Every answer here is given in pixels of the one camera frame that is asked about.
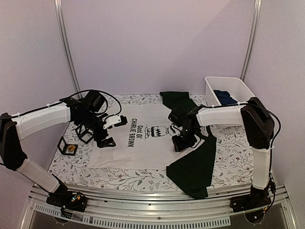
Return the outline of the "white green raglan t-shirt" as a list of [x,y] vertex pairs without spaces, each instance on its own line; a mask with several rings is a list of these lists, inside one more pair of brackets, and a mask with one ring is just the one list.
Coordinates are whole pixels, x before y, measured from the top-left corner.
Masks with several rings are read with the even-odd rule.
[[168,116],[176,107],[187,109],[196,104],[187,92],[162,92],[160,95],[160,104],[125,106],[128,124],[111,131],[116,146],[94,147],[90,168],[166,171],[167,166],[202,143],[199,141],[194,147],[175,152],[172,137],[179,135],[180,129]]

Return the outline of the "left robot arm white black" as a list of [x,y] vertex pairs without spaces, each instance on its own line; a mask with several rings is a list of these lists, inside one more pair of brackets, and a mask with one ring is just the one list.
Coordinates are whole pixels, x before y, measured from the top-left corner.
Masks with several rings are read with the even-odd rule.
[[54,175],[37,165],[23,152],[21,140],[54,125],[75,122],[93,133],[99,147],[112,143],[107,129],[121,122],[119,113],[104,118],[99,110],[106,102],[103,92],[87,90],[84,98],[75,99],[72,95],[22,114],[0,116],[0,157],[4,166],[24,175],[48,193],[60,207],[67,207],[71,197],[66,186]]

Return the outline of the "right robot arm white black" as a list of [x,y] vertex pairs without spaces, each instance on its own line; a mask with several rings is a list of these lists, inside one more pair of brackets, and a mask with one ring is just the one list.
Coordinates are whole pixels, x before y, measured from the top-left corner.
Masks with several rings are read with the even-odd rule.
[[208,107],[192,106],[174,108],[169,120],[180,129],[172,137],[175,152],[202,143],[190,153],[166,168],[167,177],[185,194],[194,199],[207,197],[207,187],[212,183],[217,138],[211,132],[212,125],[242,126],[254,155],[252,194],[246,198],[250,208],[264,202],[270,184],[270,164],[275,122],[257,97],[245,103]]

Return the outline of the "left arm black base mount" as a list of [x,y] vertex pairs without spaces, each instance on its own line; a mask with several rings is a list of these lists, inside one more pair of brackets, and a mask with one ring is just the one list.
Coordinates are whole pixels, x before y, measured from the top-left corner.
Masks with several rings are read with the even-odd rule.
[[77,212],[85,212],[87,207],[87,197],[78,191],[64,191],[60,193],[50,193],[46,203],[63,210],[72,210]]

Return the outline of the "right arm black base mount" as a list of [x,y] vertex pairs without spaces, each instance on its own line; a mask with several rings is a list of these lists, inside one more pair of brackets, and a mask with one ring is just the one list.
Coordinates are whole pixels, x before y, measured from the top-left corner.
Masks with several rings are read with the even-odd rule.
[[230,198],[229,207],[233,209],[233,212],[240,212],[263,207],[270,203],[271,199],[269,197],[268,187],[265,189],[257,189],[251,186],[249,194]]

